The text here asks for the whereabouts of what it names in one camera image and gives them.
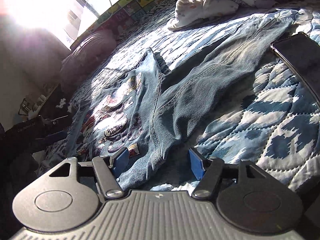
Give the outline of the blue denim jacket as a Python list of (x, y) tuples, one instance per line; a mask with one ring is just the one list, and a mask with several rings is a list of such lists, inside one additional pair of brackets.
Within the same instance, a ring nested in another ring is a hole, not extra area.
[(138, 153), (118, 180), (125, 190), (142, 185), (174, 146), (191, 137), (226, 90), (257, 69), (269, 45), (292, 23), (289, 16), (254, 14), (204, 27), (202, 38), (186, 31), (182, 45), (193, 49), (181, 51), (175, 66), (147, 49), (81, 107), (66, 155), (91, 160), (136, 146)]

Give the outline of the cluttered bedside shelf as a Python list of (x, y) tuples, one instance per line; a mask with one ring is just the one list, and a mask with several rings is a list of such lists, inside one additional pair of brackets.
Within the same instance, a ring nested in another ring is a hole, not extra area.
[(53, 92), (59, 87), (57, 83), (52, 88), (49, 89), (48, 95), (41, 94), (36, 101), (31, 100), (30, 97), (26, 96), (19, 107), (18, 115), (23, 116), (25, 119), (31, 120), (37, 117), (44, 107), (44, 104), (49, 100), (49, 97), (53, 94)]

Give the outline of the black smartphone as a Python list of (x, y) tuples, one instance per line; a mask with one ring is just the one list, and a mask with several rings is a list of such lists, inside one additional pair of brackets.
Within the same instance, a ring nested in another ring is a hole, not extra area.
[(298, 32), (270, 47), (319, 103), (319, 44), (306, 33)]

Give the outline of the colourful alphabet foam mat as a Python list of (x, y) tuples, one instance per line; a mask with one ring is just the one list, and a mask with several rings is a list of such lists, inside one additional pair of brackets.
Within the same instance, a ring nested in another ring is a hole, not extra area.
[(93, 22), (71, 45), (74, 50), (88, 35), (108, 29), (121, 35), (129, 26), (139, 21), (155, 6), (167, 0), (119, 0)]

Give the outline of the white baby garment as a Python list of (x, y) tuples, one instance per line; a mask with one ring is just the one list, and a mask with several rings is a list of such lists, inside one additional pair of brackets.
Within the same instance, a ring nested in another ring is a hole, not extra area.
[(232, 0), (178, 0), (167, 28), (176, 31), (200, 20), (233, 14), (238, 8), (238, 3)]

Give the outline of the blue white patterned quilt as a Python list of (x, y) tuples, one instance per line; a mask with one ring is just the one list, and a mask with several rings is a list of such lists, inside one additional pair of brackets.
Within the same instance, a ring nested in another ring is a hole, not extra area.
[[(142, 18), (121, 36), (111, 56), (77, 89), (72, 98), (77, 111), (67, 138), (50, 146), (40, 174), (68, 157), (68, 137), (76, 131), (81, 107), (99, 96), (128, 66), (137, 64), (147, 49), (158, 54), (167, 66), (175, 66), (182, 58), (181, 51), (193, 49), (190, 44), (182, 45), (186, 31), (202, 38), (204, 27), (254, 14), (289, 16), (293, 23), (287, 35), (302, 31), (319, 41), (319, 0), (292, 2), (270, 10), (239, 11), (234, 16), (177, 32), (170, 32), (165, 26), (173, 10), (174, 4), (169, 1)], [(248, 159), (290, 189), (301, 190), (319, 177), (319, 108), (269, 46), (257, 69), (231, 85), (191, 137), (174, 146), (157, 172), (133, 189), (192, 191), (198, 181), (188, 163), (190, 147), (205, 158), (218, 157), (228, 164)]]

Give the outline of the pink pillow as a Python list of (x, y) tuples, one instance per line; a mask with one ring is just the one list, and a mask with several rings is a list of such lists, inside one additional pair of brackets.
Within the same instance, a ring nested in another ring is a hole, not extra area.
[(60, 84), (64, 87), (80, 85), (109, 57), (117, 42), (110, 30), (100, 30), (85, 38), (62, 61)]

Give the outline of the black folded clothes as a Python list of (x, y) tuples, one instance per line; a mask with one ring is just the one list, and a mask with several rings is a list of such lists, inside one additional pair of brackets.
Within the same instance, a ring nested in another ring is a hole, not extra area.
[(60, 87), (57, 87), (42, 106), (39, 115), (44, 119), (57, 119), (62, 116), (71, 115), (70, 97)]

